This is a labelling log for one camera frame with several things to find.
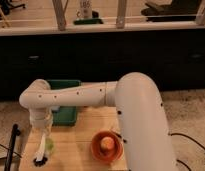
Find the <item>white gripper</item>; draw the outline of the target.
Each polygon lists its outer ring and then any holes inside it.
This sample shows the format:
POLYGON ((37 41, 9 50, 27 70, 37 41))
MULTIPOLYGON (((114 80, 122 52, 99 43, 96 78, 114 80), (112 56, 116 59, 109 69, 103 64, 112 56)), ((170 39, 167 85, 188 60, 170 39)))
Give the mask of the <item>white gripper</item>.
POLYGON ((40 130, 47 136, 51 133, 53 115, 49 108, 31 109, 30 124, 33 128, 40 130))

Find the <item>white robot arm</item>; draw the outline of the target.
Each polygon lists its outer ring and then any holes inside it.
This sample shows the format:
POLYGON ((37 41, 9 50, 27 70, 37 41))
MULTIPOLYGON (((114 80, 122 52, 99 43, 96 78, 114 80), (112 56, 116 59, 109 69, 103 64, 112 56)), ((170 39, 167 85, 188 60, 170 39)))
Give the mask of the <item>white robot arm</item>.
POLYGON ((19 97, 30 123, 45 129, 54 106, 111 106, 116 109, 130 171, 178 171, 160 92, 147 75, 132 72, 114 82, 53 90, 33 81, 19 97))

